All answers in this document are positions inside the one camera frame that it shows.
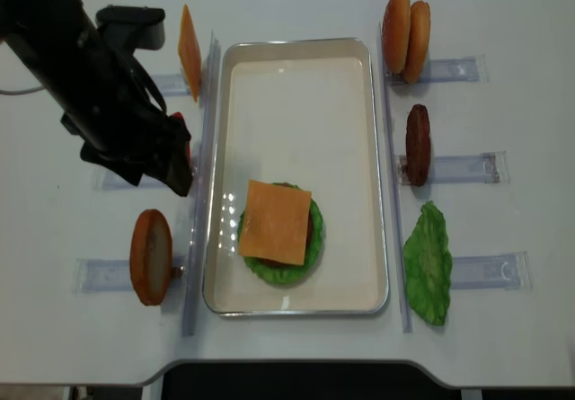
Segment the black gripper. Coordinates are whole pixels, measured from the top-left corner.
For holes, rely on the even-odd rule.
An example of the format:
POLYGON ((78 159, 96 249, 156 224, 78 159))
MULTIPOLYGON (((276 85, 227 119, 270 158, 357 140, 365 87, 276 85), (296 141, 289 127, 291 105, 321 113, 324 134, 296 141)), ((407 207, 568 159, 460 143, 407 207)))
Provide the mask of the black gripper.
POLYGON ((84 140, 80 156, 85 162, 103 166, 135 187, 148 175, 178 196, 189 195, 187 131, 171 116, 152 111, 101 114, 79 120, 78 135, 84 140))

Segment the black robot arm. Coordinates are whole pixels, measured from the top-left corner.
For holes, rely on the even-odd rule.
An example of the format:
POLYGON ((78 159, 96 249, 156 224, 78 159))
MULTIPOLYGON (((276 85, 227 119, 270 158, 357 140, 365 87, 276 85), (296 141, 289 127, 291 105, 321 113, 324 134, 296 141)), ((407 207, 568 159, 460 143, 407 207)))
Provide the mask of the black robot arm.
POLYGON ((83 161, 185 197, 191 135, 134 56, 163 46, 164 18, 161 8, 109 5, 91 21, 82 0, 1 0, 1 39, 63 108, 83 161))

